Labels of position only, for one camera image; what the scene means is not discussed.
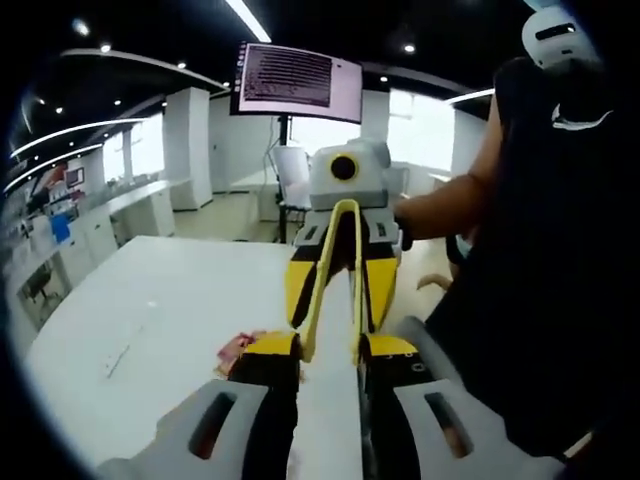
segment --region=window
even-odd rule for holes
[[[136,123],[131,129],[131,170],[134,176],[164,170],[162,114]]]
[[[291,140],[310,156],[323,147],[343,145],[359,136],[360,125],[353,123],[307,117],[294,117],[291,122]]]
[[[424,95],[391,90],[389,136],[391,158],[439,171],[451,171],[454,110]]]
[[[124,153],[122,151],[122,134],[118,133],[104,142],[103,162],[105,181],[124,177]]]

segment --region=monitor screen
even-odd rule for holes
[[[67,170],[65,174],[67,180],[67,187],[73,187],[84,182],[84,168],[77,168],[75,170]]]
[[[362,67],[296,48],[243,44],[231,115],[301,115],[362,121]]]

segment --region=black ceiling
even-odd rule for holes
[[[472,90],[491,86],[505,60],[523,54],[520,31],[531,10],[521,0],[245,0],[274,44],[305,48],[358,62],[402,67],[446,79]],[[224,82],[233,78],[242,41],[255,41],[224,0],[110,0],[79,7],[90,28],[58,41],[61,49],[99,48],[143,55]],[[404,43],[416,53],[402,51]],[[370,74],[365,85],[409,88],[440,98],[459,93],[420,80],[393,75],[381,85]],[[121,116],[131,107],[187,85],[220,92],[214,86],[169,70],[109,57],[59,57],[44,62],[17,109],[10,147],[70,126]],[[37,102],[43,99],[45,105]],[[122,104],[114,105],[116,99]],[[63,107],[62,114],[55,108]],[[161,101],[150,107],[160,109]],[[486,114],[486,100],[460,104]],[[19,160],[39,161],[82,146],[94,131],[83,131],[28,150]]]

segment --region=vr headset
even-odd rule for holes
[[[576,64],[590,70],[603,68],[585,30],[557,1],[525,2],[537,11],[522,28],[522,43],[539,68],[552,74],[567,73]]]

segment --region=cable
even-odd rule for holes
[[[267,159],[270,160],[271,162],[271,168],[273,167],[273,160],[271,159],[271,150],[273,150],[273,147],[276,146],[276,144],[278,143],[278,139],[276,139],[275,141],[273,140],[273,135],[274,135],[274,131],[273,131],[273,121],[274,121],[275,117],[271,117],[271,122],[269,124],[269,143],[267,144],[267,149],[264,152],[264,155],[262,156],[262,172],[263,172],[263,181],[262,181],[262,186],[260,187],[260,190],[258,190],[258,195],[257,195],[257,206],[258,206],[258,212],[257,212],[257,218],[258,218],[258,223],[260,223],[260,201],[262,199],[262,194],[264,193],[265,188],[267,187]],[[249,205],[247,206],[247,223],[245,225],[245,233],[247,235],[247,237],[249,236],[249,224],[251,223],[251,213],[252,213],[252,205],[251,205],[251,199],[249,199]]]

